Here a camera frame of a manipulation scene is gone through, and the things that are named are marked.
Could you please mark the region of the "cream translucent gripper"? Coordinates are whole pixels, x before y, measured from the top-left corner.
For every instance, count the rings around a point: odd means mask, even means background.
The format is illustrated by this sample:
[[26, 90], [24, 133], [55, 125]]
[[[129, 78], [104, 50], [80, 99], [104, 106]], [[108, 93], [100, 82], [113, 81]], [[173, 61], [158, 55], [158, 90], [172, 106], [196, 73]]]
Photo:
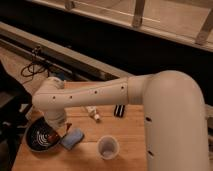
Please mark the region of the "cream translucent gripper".
[[56, 131], [56, 133], [60, 136], [63, 137], [67, 133], [67, 125], [65, 122], [52, 122], [50, 126]]

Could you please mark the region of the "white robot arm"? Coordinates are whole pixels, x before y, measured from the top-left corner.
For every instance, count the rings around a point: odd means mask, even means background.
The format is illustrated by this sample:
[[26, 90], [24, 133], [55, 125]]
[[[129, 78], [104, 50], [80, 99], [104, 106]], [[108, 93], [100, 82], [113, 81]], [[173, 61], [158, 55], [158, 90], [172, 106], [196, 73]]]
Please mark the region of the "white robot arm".
[[66, 89], [47, 78], [33, 95], [33, 105], [58, 129], [67, 107], [98, 105], [144, 107], [148, 171], [210, 171], [205, 102], [198, 83], [175, 70]]

